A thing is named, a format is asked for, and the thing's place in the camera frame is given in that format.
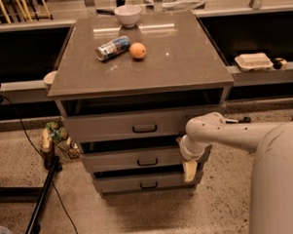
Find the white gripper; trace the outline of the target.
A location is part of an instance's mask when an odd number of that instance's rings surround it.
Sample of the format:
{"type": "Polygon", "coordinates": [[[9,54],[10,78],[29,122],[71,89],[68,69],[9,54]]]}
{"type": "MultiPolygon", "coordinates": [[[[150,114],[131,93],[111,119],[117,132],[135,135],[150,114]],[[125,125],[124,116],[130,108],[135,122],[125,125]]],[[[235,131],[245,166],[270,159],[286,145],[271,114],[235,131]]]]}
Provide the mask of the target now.
{"type": "Polygon", "coordinates": [[[187,135],[177,138],[180,153],[185,160],[183,162],[184,181],[190,182],[195,178],[197,173],[199,159],[209,153],[211,145],[206,142],[196,142],[187,135]]]}

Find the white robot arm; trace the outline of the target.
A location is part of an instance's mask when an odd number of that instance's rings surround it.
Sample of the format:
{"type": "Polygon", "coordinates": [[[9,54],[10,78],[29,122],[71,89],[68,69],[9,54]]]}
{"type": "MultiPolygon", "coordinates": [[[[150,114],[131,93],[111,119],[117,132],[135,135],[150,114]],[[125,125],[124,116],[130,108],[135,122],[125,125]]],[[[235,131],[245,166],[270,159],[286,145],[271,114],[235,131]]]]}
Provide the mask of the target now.
{"type": "Polygon", "coordinates": [[[293,234],[293,121],[242,124],[211,112],[191,119],[177,141],[185,181],[211,142],[252,152],[249,234],[293,234]]]}

